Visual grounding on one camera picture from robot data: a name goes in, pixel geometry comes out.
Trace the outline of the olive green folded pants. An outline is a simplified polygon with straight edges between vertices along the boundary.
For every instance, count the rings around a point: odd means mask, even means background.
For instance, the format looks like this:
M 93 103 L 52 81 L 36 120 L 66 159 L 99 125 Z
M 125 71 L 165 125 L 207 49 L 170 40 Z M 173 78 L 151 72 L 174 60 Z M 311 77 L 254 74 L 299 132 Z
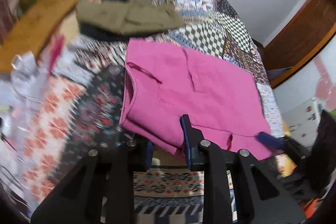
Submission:
M 76 19 L 80 24 L 125 36 L 164 32 L 185 25 L 174 4 L 153 5 L 148 0 L 81 1 L 76 6 Z

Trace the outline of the patchwork bed quilt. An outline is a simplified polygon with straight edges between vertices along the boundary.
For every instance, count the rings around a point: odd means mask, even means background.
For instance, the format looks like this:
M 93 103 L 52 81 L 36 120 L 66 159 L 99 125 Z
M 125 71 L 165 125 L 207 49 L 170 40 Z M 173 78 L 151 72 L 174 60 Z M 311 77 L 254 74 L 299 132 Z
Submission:
M 260 53 L 226 0 L 43 0 L 1 50 L 13 68 L 1 102 L 13 107 L 1 141 L 1 184 L 18 217 L 34 210 L 92 149 L 143 137 L 150 168 L 134 174 L 137 223 L 202 223 L 204 175 L 186 167 L 180 118 L 231 152 L 259 159 L 256 140 L 284 135 Z

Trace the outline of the pink pants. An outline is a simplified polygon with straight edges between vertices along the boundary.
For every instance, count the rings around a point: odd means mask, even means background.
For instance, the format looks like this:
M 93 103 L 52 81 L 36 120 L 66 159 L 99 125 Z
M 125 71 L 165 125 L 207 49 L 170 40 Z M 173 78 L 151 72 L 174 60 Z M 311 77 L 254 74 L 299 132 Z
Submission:
M 270 133 L 270 126 L 248 72 L 190 48 L 131 39 L 120 125 L 179 156 L 184 114 L 222 149 L 247 149 L 259 160 L 272 154 L 256 139 L 260 132 Z

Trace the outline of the white appliance with stickers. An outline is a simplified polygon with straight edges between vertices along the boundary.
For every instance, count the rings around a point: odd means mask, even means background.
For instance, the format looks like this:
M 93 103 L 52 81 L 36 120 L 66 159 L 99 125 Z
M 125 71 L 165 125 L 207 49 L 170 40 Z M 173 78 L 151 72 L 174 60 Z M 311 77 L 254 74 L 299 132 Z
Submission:
M 282 115 L 291 137 L 308 149 L 317 138 L 322 110 L 323 104 L 313 97 Z

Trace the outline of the wooden door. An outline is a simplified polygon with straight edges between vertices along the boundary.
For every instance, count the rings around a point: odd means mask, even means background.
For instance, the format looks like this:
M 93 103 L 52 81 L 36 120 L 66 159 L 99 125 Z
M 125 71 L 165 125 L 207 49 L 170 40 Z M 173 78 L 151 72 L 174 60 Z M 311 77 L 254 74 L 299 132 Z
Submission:
M 272 88 L 291 78 L 335 35 L 335 0 L 307 0 L 297 14 L 264 48 L 267 71 L 287 69 L 270 82 Z

